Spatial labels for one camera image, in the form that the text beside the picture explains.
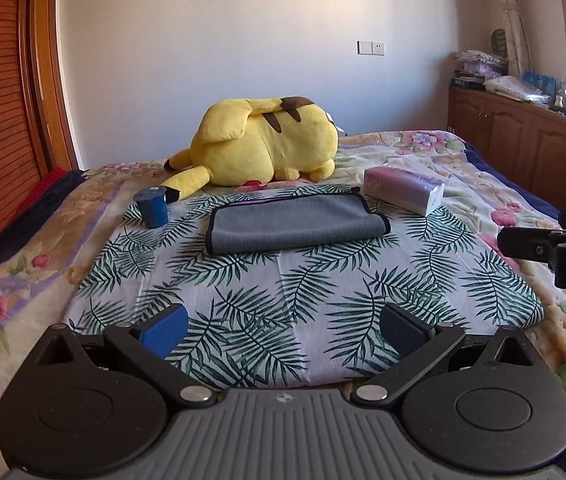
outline metal screw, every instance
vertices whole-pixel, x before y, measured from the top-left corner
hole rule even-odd
[[[387,390],[378,384],[364,384],[357,388],[357,396],[359,399],[377,402],[387,397]]]
[[[185,386],[181,390],[181,398],[189,402],[205,402],[212,396],[212,390],[205,386]]]

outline blue paper cup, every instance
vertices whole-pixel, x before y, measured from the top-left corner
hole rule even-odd
[[[134,202],[138,205],[143,223],[148,229],[156,229],[167,224],[165,191],[165,186],[152,186],[141,189],[134,195]]]

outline white fabric with green leaves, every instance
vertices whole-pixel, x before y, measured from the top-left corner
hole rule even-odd
[[[467,188],[460,180],[455,186]],[[426,322],[450,321],[472,333],[541,320],[539,300],[522,278],[445,207],[422,218],[368,200],[372,211],[390,218],[389,235],[282,252],[205,253],[209,214],[217,206],[348,189],[325,184],[204,194],[170,205],[170,222],[156,230],[142,226],[132,205],[80,286],[67,321],[76,332],[93,334],[182,303],[189,332],[169,361],[226,388],[319,385],[386,369],[397,360],[378,327],[387,301]]]

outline pikachu plush toy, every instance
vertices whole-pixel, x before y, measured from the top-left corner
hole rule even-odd
[[[163,183],[166,200],[208,183],[236,187],[301,173],[319,182],[334,171],[337,144],[332,118],[310,99],[227,99],[207,110],[189,148],[165,162],[168,171],[185,170]]]

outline gray ribbed plate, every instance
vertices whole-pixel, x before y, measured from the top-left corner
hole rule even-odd
[[[6,476],[34,478],[17,470]],[[338,390],[230,390],[207,410],[182,412],[151,452],[100,478],[490,479],[433,462],[411,446],[392,415],[349,404]],[[566,474],[550,467],[512,478],[566,480]]]

